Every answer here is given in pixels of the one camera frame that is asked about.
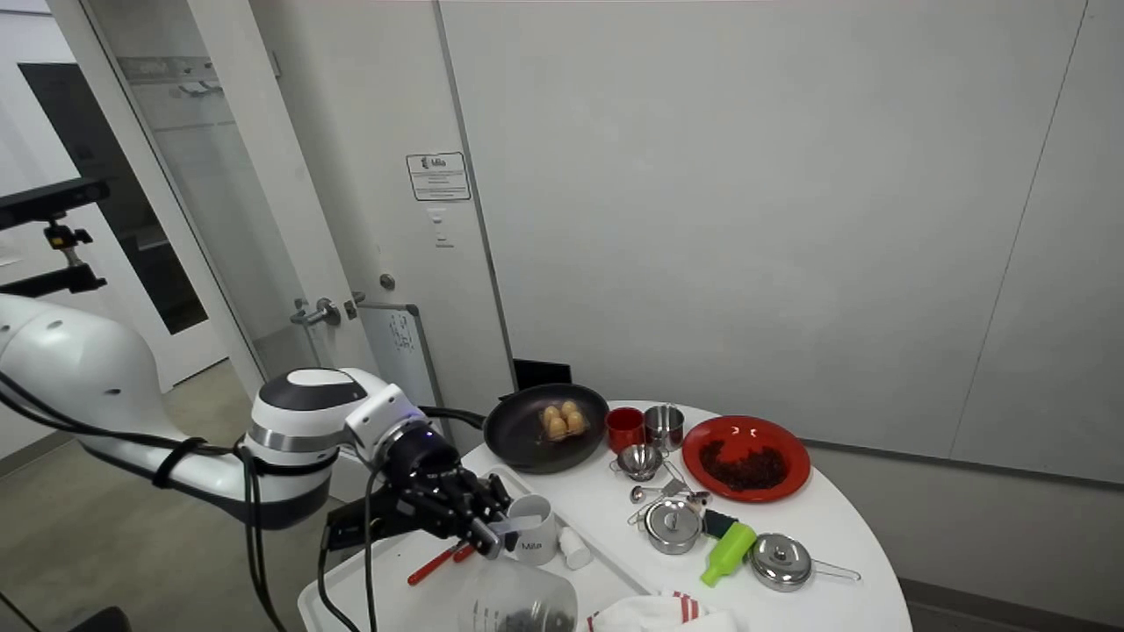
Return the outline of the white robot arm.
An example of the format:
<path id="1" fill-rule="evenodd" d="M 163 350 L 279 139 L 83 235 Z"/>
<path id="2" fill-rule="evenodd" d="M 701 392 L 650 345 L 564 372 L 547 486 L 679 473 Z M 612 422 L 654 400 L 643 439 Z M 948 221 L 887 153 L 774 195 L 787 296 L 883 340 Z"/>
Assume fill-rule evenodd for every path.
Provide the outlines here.
<path id="1" fill-rule="evenodd" d="M 279 531 L 315 511 L 332 460 L 351 447 L 375 479 L 356 536 L 430 531 L 494 556 L 510 535 L 501 481 L 472 473 L 425 412 L 366 367 L 275 374 L 254 400 L 245 436 L 211 447 L 172 424 L 140 332 L 108 316 L 3 296 L 0 384 L 20 417 L 69 431 L 92 456 L 214 502 L 245 527 Z"/>

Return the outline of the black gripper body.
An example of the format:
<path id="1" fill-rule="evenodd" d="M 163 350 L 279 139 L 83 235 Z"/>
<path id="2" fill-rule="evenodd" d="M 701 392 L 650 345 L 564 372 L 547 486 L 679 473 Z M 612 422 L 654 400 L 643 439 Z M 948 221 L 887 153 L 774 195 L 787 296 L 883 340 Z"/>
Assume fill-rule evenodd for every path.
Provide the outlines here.
<path id="1" fill-rule="evenodd" d="M 472 511 L 472 473 L 461 453 L 425 422 L 398 427 L 379 448 L 375 535 L 430 531 L 458 536 Z"/>

